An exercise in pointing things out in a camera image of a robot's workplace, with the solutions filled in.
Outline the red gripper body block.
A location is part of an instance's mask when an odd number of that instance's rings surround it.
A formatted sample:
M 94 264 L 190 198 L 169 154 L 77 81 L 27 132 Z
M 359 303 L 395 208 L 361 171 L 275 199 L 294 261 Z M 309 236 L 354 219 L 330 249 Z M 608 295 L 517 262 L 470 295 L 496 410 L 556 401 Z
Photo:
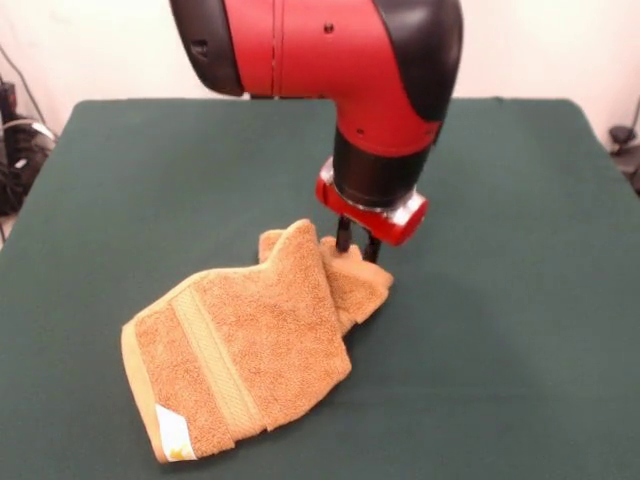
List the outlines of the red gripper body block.
M 329 174 L 320 174 L 316 180 L 317 199 L 329 210 L 340 216 L 346 216 L 383 243 L 400 246 L 411 238 L 423 222 L 429 201 L 417 192 L 409 199 L 388 211 L 365 210 L 350 204 L 337 192 Z

